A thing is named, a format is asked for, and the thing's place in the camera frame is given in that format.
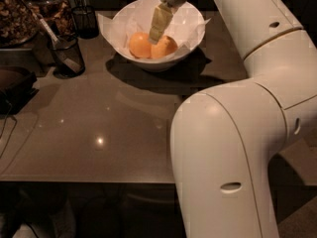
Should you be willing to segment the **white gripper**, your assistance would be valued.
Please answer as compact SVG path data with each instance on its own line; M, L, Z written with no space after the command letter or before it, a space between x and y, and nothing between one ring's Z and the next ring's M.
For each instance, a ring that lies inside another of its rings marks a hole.
M149 40L152 44L157 44L169 26L173 14L169 7L177 8L182 6L187 0L159 0L161 4L154 10Z

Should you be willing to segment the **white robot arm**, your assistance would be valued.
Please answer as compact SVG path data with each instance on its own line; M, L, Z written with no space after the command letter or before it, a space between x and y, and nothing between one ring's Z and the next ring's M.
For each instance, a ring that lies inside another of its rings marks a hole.
M278 238L267 167L316 126L317 50L281 0L214 0L247 78L191 95L170 132L187 238Z

